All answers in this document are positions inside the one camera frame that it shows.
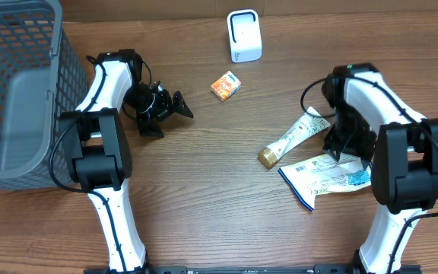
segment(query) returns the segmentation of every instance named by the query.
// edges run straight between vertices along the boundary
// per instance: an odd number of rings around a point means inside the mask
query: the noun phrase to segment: wooden tabletop
[[[164,139],[140,138],[122,116],[133,154],[132,209],[152,264],[351,261],[375,214],[370,189],[317,197],[310,212],[277,172],[320,155],[325,132],[271,170],[256,157],[302,114],[303,89],[335,66],[372,62],[402,100],[438,117],[438,11],[265,17],[261,28],[262,58],[233,64],[224,19],[65,25],[90,78],[85,55],[134,48],[154,80],[180,90],[194,113],[194,119],[173,115],[161,123]],[[221,102],[210,85],[228,70],[243,86]],[[306,102],[332,111],[318,88]],[[419,223],[402,261],[438,273],[438,218]],[[85,195],[0,190],[0,273],[80,273],[107,263]]]

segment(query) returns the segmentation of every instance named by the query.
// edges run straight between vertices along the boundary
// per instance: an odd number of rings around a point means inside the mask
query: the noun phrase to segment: small snack packet
[[[241,88],[241,81],[232,72],[226,72],[215,83],[211,84],[211,90],[223,102]]]

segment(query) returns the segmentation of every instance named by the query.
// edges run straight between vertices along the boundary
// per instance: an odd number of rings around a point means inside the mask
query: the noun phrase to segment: tube cap
[[[258,152],[258,159],[267,168],[272,168],[278,162],[277,156],[268,147]]]

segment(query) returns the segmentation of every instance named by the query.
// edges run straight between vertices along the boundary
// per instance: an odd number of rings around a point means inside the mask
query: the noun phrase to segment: white arm segment
[[[90,112],[99,111],[103,108],[116,108],[119,111],[126,91],[128,91],[132,85],[131,71],[129,70],[128,64],[120,61],[106,61],[103,62],[103,66],[104,69],[106,69],[106,80],[96,103],[89,110]],[[82,111],[90,104],[102,78],[103,70],[100,65],[96,65],[96,76],[90,86],[89,92],[75,110]]]
[[[120,191],[115,191],[112,187],[95,189],[94,191],[109,199],[108,203],[113,214],[114,226],[118,235],[118,241],[121,244],[122,255],[125,258],[126,270],[131,271],[137,267],[143,267],[146,250],[136,231],[135,220],[129,203],[129,179],[124,180]],[[93,194],[88,195],[96,207],[100,223],[103,226],[109,250],[109,269],[122,272],[121,259],[116,250],[106,207],[99,197]]]
[[[402,99],[400,99],[383,81],[382,75],[378,72],[360,72],[354,76],[377,82],[385,88],[397,100],[401,107],[405,108],[407,114],[417,121],[425,118],[422,114],[412,110]],[[344,100],[352,106],[370,124],[371,129],[378,135],[381,125],[397,122],[401,124],[410,123],[400,114],[400,111],[393,105],[390,99],[378,88],[356,79],[346,79],[344,84]],[[390,256],[395,242],[402,230],[406,219],[424,214],[421,209],[402,210],[399,214],[393,215],[385,205],[378,205],[371,230],[366,242],[360,248],[360,258],[364,269],[369,273],[385,274],[388,270]],[[401,241],[393,263],[392,272],[401,267],[400,260],[403,250],[407,245],[411,232],[418,221],[411,223]]]

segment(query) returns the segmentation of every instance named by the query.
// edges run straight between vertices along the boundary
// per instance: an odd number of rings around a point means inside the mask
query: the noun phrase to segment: cable
[[[327,78],[319,79],[319,80],[313,82],[312,84],[310,84],[310,86],[308,86],[308,87],[305,89],[305,91],[303,91],[303,93],[302,93],[302,97],[300,97],[300,106],[302,107],[303,112],[309,114],[309,115],[312,116],[312,117],[316,117],[316,118],[324,118],[324,119],[325,119],[325,118],[331,118],[331,117],[334,117],[334,116],[335,116],[335,113],[333,113],[333,114],[329,114],[329,115],[327,115],[327,116],[322,116],[322,115],[319,116],[319,115],[311,114],[311,113],[309,113],[309,112],[306,110],[305,106],[303,105],[303,99],[305,98],[305,95],[307,94],[307,92],[309,92],[310,88],[312,88],[313,86],[318,85],[318,84],[324,82],[325,80],[327,80]]]
[[[151,69],[150,69],[150,67],[148,66],[148,64],[145,62],[145,61],[143,61],[142,60],[142,62],[143,62],[143,64],[144,64],[144,66],[146,66],[146,68],[148,69],[148,74],[150,75],[150,82],[148,83],[148,89],[151,89],[151,85],[153,84],[153,77],[151,76]],[[122,104],[121,104],[121,108],[122,108],[122,112],[129,118],[129,119],[137,119],[136,117],[133,117],[131,114],[129,114],[129,112],[126,110],[126,108],[125,108],[125,103],[124,102],[122,102]]]
[[[75,123],[77,123],[78,120],[80,120],[84,116],[84,114],[86,112],[88,112],[91,109],[91,107],[96,103],[96,100],[99,97],[99,94],[100,94],[100,92],[101,92],[101,90],[102,90],[102,88],[104,86],[104,82],[106,80],[106,76],[107,76],[106,75],[106,69],[104,68],[103,64],[102,63],[97,63],[97,60],[94,57],[92,57],[92,56],[86,56],[86,59],[91,64],[93,64],[94,66],[98,65],[99,67],[101,67],[101,69],[103,71],[103,77],[102,77],[102,79],[100,81],[99,87],[97,88],[96,94],[90,100],[89,105],[84,110],[82,110],[81,113],[77,117],[75,117],[75,119],[73,119],[68,124],[68,126],[62,131],[62,134],[57,138],[57,141],[56,141],[55,145],[53,146],[53,148],[52,148],[52,150],[50,152],[50,156],[49,156],[49,173],[50,173],[50,177],[52,178],[52,180],[55,183],[55,185],[57,185],[61,189],[67,190],[67,191],[70,191],[70,192],[74,192],[74,193],[93,194],[93,195],[99,197],[99,199],[101,201],[103,201],[103,205],[106,207],[107,215],[109,217],[109,222],[111,224],[111,231],[113,232],[113,238],[114,238],[114,242],[116,244],[116,250],[118,251],[119,258],[121,259],[122,269],[123,269],[124,273],[127,273],[125,259],[124,259],[124,256],[122,255],[121,244],[118,241],[118,234],[116,233],[116,227],[114,225],[113,214],[111,213],[111,208],[110,208],[110,206],[108,204],[108,199],[104,198],[104,196],[102,196],[100,193],[95,192],[93,190],[88,192],[88,191],[85,191],[85,190],[76,189],[76,188],[64,185],[63,183],[61,183],[59,181],[59,179],[57,179],[57,177],[55,176],[55,172],[53,171],[53,161],[54,161],[54,158],[55,158],[55,154],[57,152],[57,148],[59,147],[60,143],[64,139],[65,135],[70,131],[71,127],[73,127],[73,125]]]
[[[395,100],[395,98],[385,88],[379,86],[377,82],[373,82],[373,81],[367,80],[365,78],[359,78],[359,77],[356,77],[356,76],[341,76],[340,78],[349,78],[349,79],[354,79],[354,80],[362,81],[364,83],[371,84],[372,86],[374,86],[375,88],[377,88],[378,90],[383,92],[384,95],[386,95],[387,98],[392,102],[392,104],[398,109],[398,111],[400,111],[400,113],[406,119],[408,119],[410,122],[415,124],[416,127],[419,128],[420,131],[422,131],[422,133],[427,138],[427,140],[430,142],[430,144],[438,151],[438,143],[433,139],[432,135],[419,122],[417,122],[410,115],[408,115],[408,113],[406,112],[406,109],[404,109],[402,106],[400,106],[400,104]],[[310,88],[312,88],[314,85],[316,85],[316,84],[318,84],[318,83],[320,83],[322,81],[325,81],[325,80],[327,80],[327,78],[323,78],[323,79],[320,79],[320,80],[317,80],[317,81],[313,82],[303,92],[302,97],[300,98],[300,106],[302,107],[303,111],[305,111],[305,106],[303,105],[303,98],[304,98],[305,94],[307,93],[307,91]],[[310,116],[318,117],[318,116],[312,115],[312,114],[310,114],[308,112],[306,112],[306,113],[309,114]],[[393,263],[395,262],[396,252],[398,251],[398,248],[400,247],[402,239],[403,239],[403,237],[405,235],[405,232],[407,231],[407,229],[411,225],[411,223],[413,221],[416,221],[416,220],[419,220],[419,219],[422,219],[422,218],[433,218],[433,217],[438,217],[438,212],[417,215],[417,216],[409,218],[408,220],[405,221],[405,224],[403,225],[403,227],[402,227],[402,229],[400,231],[400,235],[398,236],[398,238],[397,238],[397,240],[395,242],[395,246],[393,247],[392,254],[390,255],[390,261],[389,261],[388,271],[387,271],[388,274],[391,274]]]

